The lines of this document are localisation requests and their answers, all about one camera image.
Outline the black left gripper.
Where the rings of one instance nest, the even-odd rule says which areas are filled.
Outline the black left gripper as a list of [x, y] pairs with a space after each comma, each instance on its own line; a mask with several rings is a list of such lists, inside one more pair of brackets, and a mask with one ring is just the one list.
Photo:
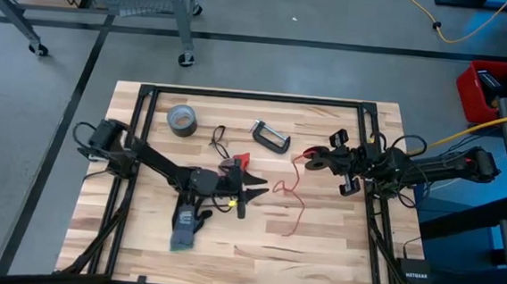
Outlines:
[[243, 186], [264, 185], [268, 181], [251, 175], [242, 168], [241, 159], [230, 158], [224, 160], [219, 165], [221, 171], [220, 182], [216, 187], [219, 191], [218, 196], [231, 196], [237, 199], [237, 218], [244, 219], [246, 213], [246, 202], [250, 202], [258, 196], [269, 191], [268, 188], [247, 188]]

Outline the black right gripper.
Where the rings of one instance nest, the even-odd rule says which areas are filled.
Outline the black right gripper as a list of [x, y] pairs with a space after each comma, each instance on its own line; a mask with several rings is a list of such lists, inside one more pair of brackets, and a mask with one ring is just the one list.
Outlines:
[[356, 149], [345, 145], [349, 136], [345, 129], [336, 131], [329, 139], [333, 149], [322, 146], [319, 155], [327, 161], [327, 167], [333, 175], [343, 177], [345, 182], [339, 186], [341, 196], [351, 196], [361, 190], [361, 183], [355, 176], [362, 171], [360, 158]]

